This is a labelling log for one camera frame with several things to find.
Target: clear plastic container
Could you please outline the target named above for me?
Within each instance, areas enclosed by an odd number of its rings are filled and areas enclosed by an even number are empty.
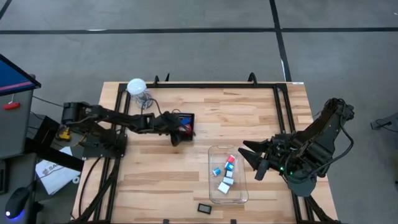
[[[245,203],[249,199],[246,187],[246,176],[244,174],[244,158],[238,152],[237,146],[211,146],[209,148],[209,197],[213,203],[234,204]],[[235,157],[233,179],[234,184],[229,188],[227,194],[218,190],[218,186],[225,176],[225,164],[229,155]],[[213,174],[215,168],[221,169],[221,174],[216,177]]]

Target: concrete floor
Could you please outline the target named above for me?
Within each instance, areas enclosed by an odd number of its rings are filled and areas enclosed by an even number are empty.
[[[0,7],[6,0],[0,0]],[[395,0],[278,0],[282,28],[398,27]],[[12,0],[0,30],[273,27],[266,0]],[[328,173],[339,219],[398,220],[396,133],[370,122],[398,111],[398,32],[284,33],[292,80],[304,82],[314,113],[331,97],[355,106],[346,129],[353,150]],[[35,95],[50,101],[97,103],[102,83],[147,81],[283,81],[275,34],[0,35],[0,53],[37,75]],[[32,111],[60,119],[60,110],[34,101]],[[341,152],[347,140],[340,136]],[[66,222],[76,185],[45,199],[38,223]]]

